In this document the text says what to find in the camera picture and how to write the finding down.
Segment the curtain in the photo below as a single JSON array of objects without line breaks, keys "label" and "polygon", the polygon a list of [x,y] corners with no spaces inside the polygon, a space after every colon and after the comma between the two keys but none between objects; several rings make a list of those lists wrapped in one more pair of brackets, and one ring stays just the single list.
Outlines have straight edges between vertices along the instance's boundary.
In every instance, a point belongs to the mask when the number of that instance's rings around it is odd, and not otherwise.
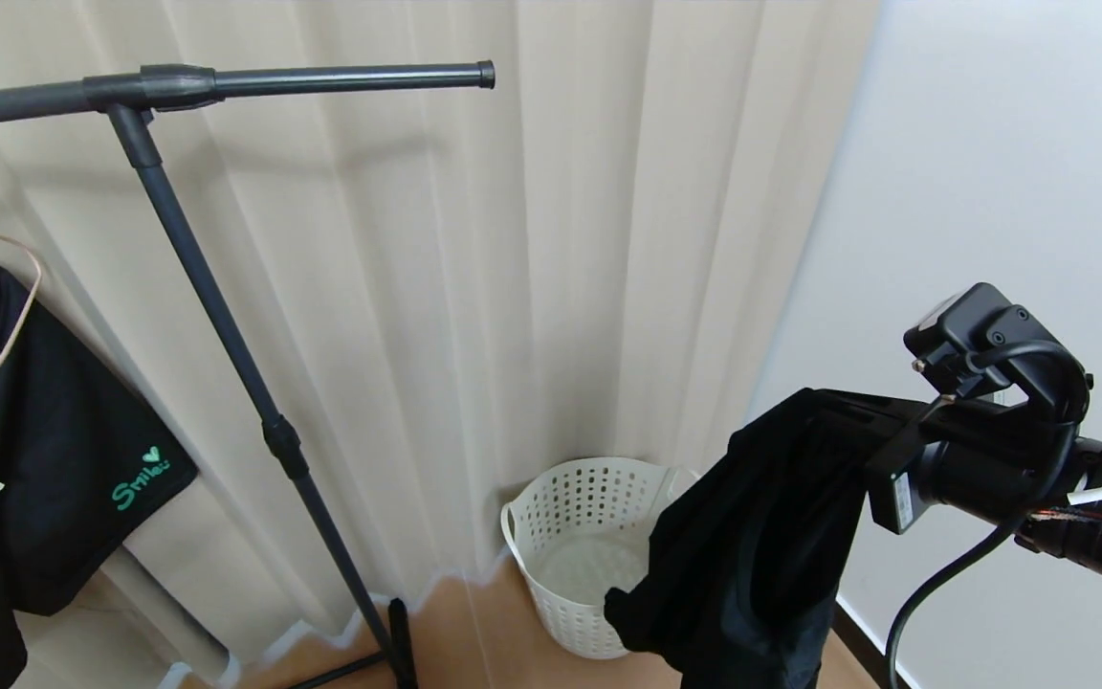
[{"label": "curtain", "polygon": [[[557,462],[721,457],[875,14],[0,3],[0,87],[158,62],[495,62],[495,90],[242,99],[152,123],[368,588],[417,599],[485,572],[498,507]],[[0,123],[0,233],[43,254],[47,305],[198,462],[127,541],[144,584],[110,583],[184,607],[205,635],[162,636],[203,657],[258,658],[298,621],[342,631],[354,603],[104,117]],[[139,614],[177,627],[152,593],[131,598]]]}]

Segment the black clothes rack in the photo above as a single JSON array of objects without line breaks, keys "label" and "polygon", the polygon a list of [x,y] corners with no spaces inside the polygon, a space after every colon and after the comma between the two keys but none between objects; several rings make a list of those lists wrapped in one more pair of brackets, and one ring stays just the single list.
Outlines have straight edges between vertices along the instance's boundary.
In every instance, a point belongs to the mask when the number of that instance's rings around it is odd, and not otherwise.
[{"label": "black clothes rack", "polygon": [[218,104],[227,98],[283,96],[292,93],[347,90],[411,90],[411,88],[494,88],[495,67],[490,62],[458,65],[402,65],[366,67],[306,67],[284,69],[215,71],[192,65],[149,65],[139,73],[89,76],[80,82],[40,84],[0,90],[0,122],[44,118],[72,112],[104,112],[117,131],[127,160],[139,173],[155,214],[176,251],[206,316],[231,359],[236,374],[249,392],[262,419],[262,438],[279,460],[288,478],[317,526],[325,548],[359,606],[359,614],[376,637],[379,653],[356,659],[336,670],[310,678],[290,689],[312,689],[327,681],[364,670],[374,664],[389,663],[399,689],[417,689],[415,659],[411,650],[407,606],[400,599],[389,603],[387,633],[372,606],[364,581],[352,562],[343,537],[334,526],[317,485],[309,473],[309,462],[301,452],[296,429],[279,413],[271,391],[253,363],[249,346],[236,327],[210,267],[198,248],[181,209],[176,193],[164,174],[155,141],[148,130],[155,110],[188,110]]}]

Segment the plastic basket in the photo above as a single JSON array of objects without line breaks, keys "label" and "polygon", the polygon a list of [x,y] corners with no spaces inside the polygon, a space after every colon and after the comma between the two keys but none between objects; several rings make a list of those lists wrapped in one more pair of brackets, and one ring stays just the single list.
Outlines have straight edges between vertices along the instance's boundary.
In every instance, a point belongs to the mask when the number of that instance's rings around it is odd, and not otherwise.
[{"label": "plastic basket", "polygon": [[543,472],[503,507],[504,540],[542,626],[570,653],[594,659],[628,653],[603,603],[609,589],[630,591],[646,575],[649,535],[678,495],[680,475],[690,474],[626,457],[573,460]]}]

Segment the wooden floor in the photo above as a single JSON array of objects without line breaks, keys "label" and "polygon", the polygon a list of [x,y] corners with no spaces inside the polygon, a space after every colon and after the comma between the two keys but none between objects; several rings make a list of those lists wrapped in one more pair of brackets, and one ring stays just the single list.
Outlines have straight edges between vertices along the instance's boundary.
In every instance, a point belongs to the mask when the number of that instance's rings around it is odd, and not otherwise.
[{"label": "wooden floor", "polygon": [[[586,661],[561,649],[543,632],[511,559],[486,585],[453,577],[441,580],[423,607],[412,612],[410,626],[423,689],[678,689],[681,677],[655,655]],[[277,663],[246,667],[236,689],[284,689],[372,650],[376,644],[367,632],[361,632],[348,649],[306,636]],[[324,686],[393,689],[393,678],[382,664]],[[186,677],[180,689],[209,686]],[[876,683],[833,635],[823,650],[819,689],[876,689]]]}]

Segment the black t-shirt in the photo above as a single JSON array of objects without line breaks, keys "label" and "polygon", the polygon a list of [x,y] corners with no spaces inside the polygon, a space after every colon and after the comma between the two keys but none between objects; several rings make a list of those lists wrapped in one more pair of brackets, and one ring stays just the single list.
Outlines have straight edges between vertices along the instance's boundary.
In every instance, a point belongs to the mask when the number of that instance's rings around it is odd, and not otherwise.
[{"label": "black t-shirt", "polygon": [[865,453],[832,442],[802,389],[730,438],[657,520],[649,573],[606,594],[633,650],[684,689],[813,689],[865,488]]},{"label": "black t-shirt", "polygon": [[[26,295],[0,267],[0,352]],[[34,302],[0,370],[0,686],[25,666],[12,607],[61,611],[196,474],[154,411]]]}]

